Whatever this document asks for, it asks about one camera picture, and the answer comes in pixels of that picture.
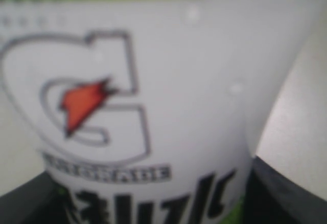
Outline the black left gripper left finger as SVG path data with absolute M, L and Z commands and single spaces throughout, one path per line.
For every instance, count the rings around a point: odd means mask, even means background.
M 1 196 L 1 223 L 68 223 L 62 199 L 48 173 Z

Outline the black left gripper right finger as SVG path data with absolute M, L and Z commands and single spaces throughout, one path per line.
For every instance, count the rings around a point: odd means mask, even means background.
M 326 200 L 260 157 L 238 166 L 245 177 L 240 223 L 326 223 Z

